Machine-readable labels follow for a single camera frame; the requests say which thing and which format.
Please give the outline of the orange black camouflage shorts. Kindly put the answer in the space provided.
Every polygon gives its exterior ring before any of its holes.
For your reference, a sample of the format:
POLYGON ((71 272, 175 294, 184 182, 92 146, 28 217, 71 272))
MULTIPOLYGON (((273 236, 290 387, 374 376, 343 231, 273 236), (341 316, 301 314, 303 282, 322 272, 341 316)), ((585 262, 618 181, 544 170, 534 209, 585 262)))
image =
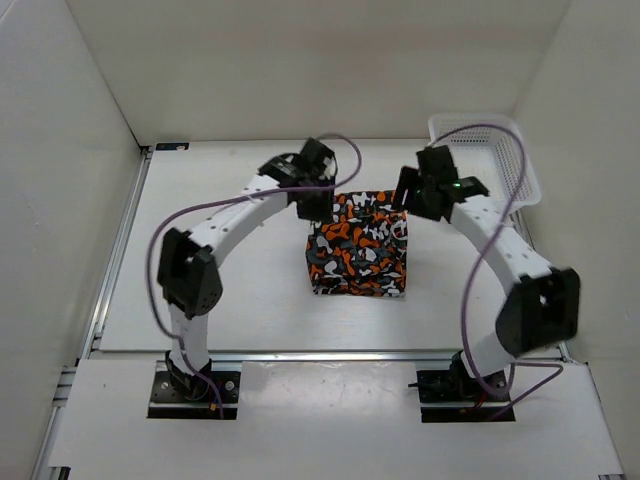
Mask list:
POLYGON ((332 219, 311 224, 305 260, 314 294, 404 296, 408 221, 394 197, 393 190, 339 193, 332 219))

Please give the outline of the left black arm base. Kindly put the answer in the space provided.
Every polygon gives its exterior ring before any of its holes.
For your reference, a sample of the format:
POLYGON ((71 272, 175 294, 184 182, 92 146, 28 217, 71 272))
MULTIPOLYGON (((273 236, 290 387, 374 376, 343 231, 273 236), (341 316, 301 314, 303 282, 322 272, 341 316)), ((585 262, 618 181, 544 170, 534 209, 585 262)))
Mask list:
POLYGON ((171 420, 236 420, 241 371, 230 367, 213 370, 212 365, 209 365, 201 373, 209 374, 219 395, 216 395, 208 382, 199 377, 187 376, 184 381, 179 380, 165 362, 157 362, 147 417, 171 420))

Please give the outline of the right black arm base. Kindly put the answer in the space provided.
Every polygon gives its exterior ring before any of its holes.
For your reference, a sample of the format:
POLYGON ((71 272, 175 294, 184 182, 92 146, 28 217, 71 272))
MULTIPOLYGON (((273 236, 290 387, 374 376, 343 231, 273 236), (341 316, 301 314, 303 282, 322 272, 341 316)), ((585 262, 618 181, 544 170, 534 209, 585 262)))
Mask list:
POLYGON ((421 422, 425 424, 516 421, 509 394, 489 395, 455 362, 446 369, 417 370, 407 387, 418 393, 421 422))

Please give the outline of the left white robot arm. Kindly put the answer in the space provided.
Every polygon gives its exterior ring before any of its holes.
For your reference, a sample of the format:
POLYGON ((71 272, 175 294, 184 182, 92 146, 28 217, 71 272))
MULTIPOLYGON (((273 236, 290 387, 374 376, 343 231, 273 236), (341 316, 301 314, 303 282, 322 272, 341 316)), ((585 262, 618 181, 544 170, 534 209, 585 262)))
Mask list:
POLYGON ((309 138, 294 154, 268 160, 228 208, 186 231, 168 230, 162 241, 157 281, 169 304, 172 342, 167 365, 175 388, 188 400, 206 395, 210 377, 208 314, 223 286, 219 267, 227 255, 271 216, 296 205, 297 217, 329 221, 337 175, 335 153, 309 138))

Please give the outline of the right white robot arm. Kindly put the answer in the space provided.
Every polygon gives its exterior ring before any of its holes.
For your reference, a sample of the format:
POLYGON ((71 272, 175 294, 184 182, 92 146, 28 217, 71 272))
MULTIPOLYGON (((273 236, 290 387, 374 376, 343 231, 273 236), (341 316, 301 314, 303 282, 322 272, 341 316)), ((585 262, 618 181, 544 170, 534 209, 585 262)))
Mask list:
POLYGON ((460 177, 450 149, 428 146, 416 167, 400 171, 396 210, 446 221, 476 248, 476 267, 487 264, 505 300, 490 331, 478 340, 461 333, 449 387, 460 399, 480 393, 486 378, 517 359, 574 338, 578 331, 581 280, 572 268, 556 268, 508 225, 505 207, 476 177, 460 177))

